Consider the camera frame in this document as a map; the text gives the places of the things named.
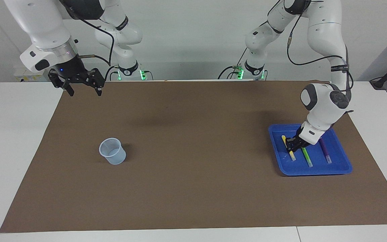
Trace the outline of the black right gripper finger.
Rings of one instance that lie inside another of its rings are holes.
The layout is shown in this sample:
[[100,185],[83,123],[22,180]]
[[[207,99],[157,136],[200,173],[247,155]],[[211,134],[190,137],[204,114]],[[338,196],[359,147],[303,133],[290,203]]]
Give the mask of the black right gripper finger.
[[55,69],[49,70],[48,78],[55,88],[61,88],[65,90],[69,96],[74,96],[74,89],[70,85],[70,80],[64,79],[62,81]]
[[102,89],[105,85],[105,79],[97,68],[87,71],[86,85],[94,88],[98,96],[102,95]]

